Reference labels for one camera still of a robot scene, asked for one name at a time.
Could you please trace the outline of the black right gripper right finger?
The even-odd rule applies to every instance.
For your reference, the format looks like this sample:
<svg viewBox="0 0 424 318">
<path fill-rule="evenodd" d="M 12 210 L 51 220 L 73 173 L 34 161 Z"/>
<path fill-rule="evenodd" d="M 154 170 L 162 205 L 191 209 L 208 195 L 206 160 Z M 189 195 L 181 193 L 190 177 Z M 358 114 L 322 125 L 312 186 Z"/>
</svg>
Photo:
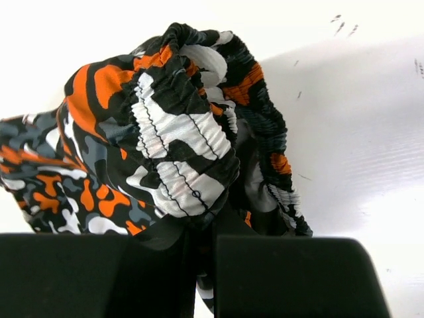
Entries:
<svg viewBox="0 0 424 318">
<path fill-rule="evenodd" d="M 349 238 L 256 234 L 232 209 L 215 233 L 216 317 L 388 317 L 367 251 Z"/>
</svg>

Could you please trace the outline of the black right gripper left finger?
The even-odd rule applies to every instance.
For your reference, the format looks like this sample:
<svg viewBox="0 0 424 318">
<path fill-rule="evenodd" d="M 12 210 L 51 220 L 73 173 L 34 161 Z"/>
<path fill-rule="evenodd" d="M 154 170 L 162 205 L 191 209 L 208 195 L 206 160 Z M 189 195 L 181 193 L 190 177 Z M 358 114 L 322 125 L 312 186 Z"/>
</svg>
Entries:
<svg viewBox="0 0 424 318">
<path fill-rule="evenodd" d="M 125 235 L 1 235 L 2 317 L 192 317 L 184 222 Z"/>
</svg>

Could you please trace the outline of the orange camouflage shorts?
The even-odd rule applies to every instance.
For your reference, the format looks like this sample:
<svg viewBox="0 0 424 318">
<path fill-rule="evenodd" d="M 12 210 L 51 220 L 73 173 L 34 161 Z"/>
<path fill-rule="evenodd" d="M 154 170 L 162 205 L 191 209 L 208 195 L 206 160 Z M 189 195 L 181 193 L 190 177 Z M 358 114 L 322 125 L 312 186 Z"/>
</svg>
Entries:
<svg viewBox="0 0 424 318">
<path fill-rule="evenodd" d="M 232 209 L 257 233 L 313 233 L 260 64 L 230 31 L 174 23 L 129 54 L 82 66 L 55 109 L 1 121 L 1 187 L 33 234 L 133 237 L 184 222 L 212 307 L 212 232 Z"/>
</svg>

